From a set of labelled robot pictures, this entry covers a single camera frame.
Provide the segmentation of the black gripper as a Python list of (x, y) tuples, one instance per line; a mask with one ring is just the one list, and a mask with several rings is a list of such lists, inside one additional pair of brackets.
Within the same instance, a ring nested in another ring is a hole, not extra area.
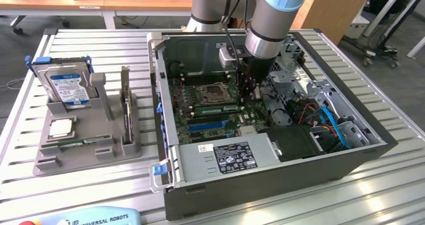
[(238, 104), (255, 100), (259, 96), (259, 87), (263, 79), (269, 75), (275, 57), (270, 59), (259, 59), (255, 57), (245, 57), (235, 70), (235, 85), (238, 92)]

